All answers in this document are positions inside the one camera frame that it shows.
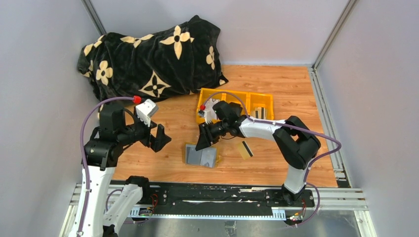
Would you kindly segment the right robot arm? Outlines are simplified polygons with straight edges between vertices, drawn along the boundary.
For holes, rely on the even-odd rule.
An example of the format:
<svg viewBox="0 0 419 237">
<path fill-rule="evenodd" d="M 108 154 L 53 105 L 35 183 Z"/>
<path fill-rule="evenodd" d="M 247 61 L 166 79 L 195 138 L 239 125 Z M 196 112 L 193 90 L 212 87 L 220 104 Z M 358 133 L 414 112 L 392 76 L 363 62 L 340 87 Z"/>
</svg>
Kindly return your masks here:
<svg viewBox="0 0 419 237">
<path fill-rule="evenodd" d="M 276 142 L 285 161 L 288 172 L 281 186 L 280 199 L 288 206 L 295 206 L 302 199 L 306 187 L 305 175 L 309 162 L 320 149 L 319 139 L 308 133 L 308 127 L 296 116 L 286 120 L 255 121 L 253 117 L 242 115 L 242 108 L 237 103 L 220 101 L 213 106 L 218 122 L 199 124 L 199 138 L 196 151 L 217 143 L 229 133 L 240 138 L 260 138 Z"/>
</svg>

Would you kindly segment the gold card black stripe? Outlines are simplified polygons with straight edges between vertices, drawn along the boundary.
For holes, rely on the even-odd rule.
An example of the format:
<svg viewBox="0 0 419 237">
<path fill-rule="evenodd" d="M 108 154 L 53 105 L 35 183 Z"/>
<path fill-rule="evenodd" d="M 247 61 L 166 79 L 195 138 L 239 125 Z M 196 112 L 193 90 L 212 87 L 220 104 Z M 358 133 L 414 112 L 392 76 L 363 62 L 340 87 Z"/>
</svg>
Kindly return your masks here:
<svg viewBox="0 0 419 237">
<path fill-rule="evenodd" d="M 237 149 L 244 160 L 247 160 L 254 156 L 253 152 L 251 151 L 250 147 L 248 146 L 246 141 L 241 141 L 237 144 Z"/>
</svg>

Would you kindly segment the yellow leather card holder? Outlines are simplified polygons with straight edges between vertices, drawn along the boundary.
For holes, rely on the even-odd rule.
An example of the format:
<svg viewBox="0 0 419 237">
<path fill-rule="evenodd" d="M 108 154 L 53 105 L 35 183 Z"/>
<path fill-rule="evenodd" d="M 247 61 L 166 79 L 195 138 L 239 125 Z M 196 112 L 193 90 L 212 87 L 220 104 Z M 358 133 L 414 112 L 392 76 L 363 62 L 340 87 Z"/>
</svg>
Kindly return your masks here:
<svg viewBox="0 0 419 237">
<path fill-rule="evenodd" d="M 216 168 L 221 162 L 217 147 L 211 146 L 196 151 L 196 145 L 185 143 L 183 150 L 183 163 L 186 165 Z"/>
</svg>

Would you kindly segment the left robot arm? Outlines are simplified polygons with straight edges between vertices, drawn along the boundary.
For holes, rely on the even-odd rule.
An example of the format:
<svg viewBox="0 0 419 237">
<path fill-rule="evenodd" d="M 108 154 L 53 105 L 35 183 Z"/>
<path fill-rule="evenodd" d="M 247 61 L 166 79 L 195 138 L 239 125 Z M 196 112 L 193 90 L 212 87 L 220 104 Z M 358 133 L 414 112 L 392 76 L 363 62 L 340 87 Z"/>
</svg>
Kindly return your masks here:
<svg viewBox="0 0 419 237">
<path fill-rule="evenodd" d="M 164 126 L 151 120 L 157 111 L 151 100 L 136 105 L 133 112 L 119 104 L 102 105 L 99 126 L 87 143 L 82 142 L 84 186 L 69 236 L 117 237 L 136 204 L 150 204 L 145 213 L 153 213 L 158 195 L 151 190 L 148 178 L 129 176 L 112 205 L 108 204 L 108 190 L 126 148 L 140 142 L 158 152 L 171 141 Z"/>
</svg>

